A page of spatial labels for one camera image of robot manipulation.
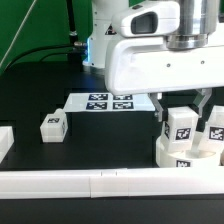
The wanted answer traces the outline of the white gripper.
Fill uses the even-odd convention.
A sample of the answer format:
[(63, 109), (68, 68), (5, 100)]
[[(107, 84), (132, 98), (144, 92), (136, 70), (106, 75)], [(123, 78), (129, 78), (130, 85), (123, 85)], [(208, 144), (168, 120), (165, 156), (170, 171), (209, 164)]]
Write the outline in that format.
[(161, 92), (197, 89), (190, 107), (202, 117), (212, 87), (224, 86), (224, 38), (186, 51), (166, 48), (161, 38), (123, 39), (108, 46), (105, 85), (112, 94), (149, 93), (159, 122), (167, 120)]

